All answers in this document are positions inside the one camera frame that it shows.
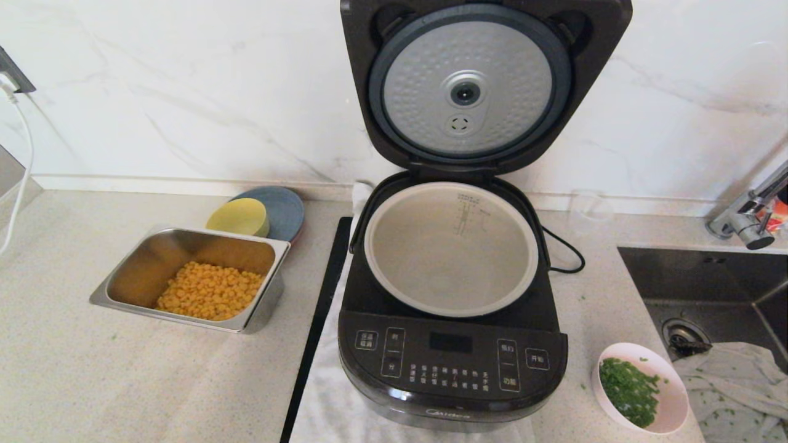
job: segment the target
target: digital display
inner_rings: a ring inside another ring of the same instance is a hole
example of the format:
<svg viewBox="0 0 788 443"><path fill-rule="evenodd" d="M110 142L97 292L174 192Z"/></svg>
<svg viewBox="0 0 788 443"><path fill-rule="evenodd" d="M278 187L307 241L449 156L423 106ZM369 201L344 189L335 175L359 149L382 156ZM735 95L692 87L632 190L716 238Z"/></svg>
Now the digital display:
<svg viewBox="0 0 788 443"><path fill-rule="evenodd" d="M429 348L436 351L465 352L474 351L474 341L463 335L429 333Z"/></svg>

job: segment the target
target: faucet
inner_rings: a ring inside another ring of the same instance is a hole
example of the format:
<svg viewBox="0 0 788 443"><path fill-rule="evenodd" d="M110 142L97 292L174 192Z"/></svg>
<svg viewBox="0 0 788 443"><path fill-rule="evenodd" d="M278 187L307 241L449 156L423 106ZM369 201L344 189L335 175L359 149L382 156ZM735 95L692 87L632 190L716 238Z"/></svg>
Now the faucet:
<svg viewBox="0 0 788 443"><path fill-rule="evenodd" d="M747 249L761 249L772 244L775 238L766 230L771 217L771 201L788 185L788 161L784 162L764 183L741 194L720 215L706 223L706 230L713 236L727 240L738 235ZM762 219L758 212L767 207Z"/></svg>

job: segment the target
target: sink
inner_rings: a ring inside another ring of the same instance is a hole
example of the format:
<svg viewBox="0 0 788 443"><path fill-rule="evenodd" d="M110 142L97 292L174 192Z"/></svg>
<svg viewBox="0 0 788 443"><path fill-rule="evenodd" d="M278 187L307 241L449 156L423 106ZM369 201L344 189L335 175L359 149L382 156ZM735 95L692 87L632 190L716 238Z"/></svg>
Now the sink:
<svg viewBox="0 0 788 443"><path fill-rule="evenodd" d="M788 256L619 248L663 344L691 348L744 341L770 349L788 373Z"/></svg>

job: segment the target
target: white backsplash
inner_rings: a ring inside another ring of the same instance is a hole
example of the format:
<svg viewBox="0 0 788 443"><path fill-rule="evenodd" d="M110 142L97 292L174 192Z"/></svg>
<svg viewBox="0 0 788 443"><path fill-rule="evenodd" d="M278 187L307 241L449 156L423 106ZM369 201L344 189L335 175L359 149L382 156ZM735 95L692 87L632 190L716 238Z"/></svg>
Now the white backsplash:
<svg viewBox="0 0 788 443"><path fill-rule="evenodd" d="M5 0L0 46L39 89L40 111L22 101L45 187L397 171L366 137L338 0ZM698 211L785 159L787 133L788 2L636 0L562 135L506 178L541 207L592 189L640 212ZM9 106L0 140L26 158Z"/></svg>

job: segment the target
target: yellow plate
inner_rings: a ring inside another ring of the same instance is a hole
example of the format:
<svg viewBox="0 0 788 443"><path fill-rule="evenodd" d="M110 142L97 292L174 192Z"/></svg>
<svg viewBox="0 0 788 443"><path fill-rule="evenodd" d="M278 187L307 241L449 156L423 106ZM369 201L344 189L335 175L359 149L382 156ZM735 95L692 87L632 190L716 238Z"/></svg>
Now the yellow plate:
<svg viewBox="0 0 788 443"><path fill-rule="evenodd" d="M226 233L264 237L268 235L270 223L266 205L255 199L238 199L217 209L205 227Z"/></svg>

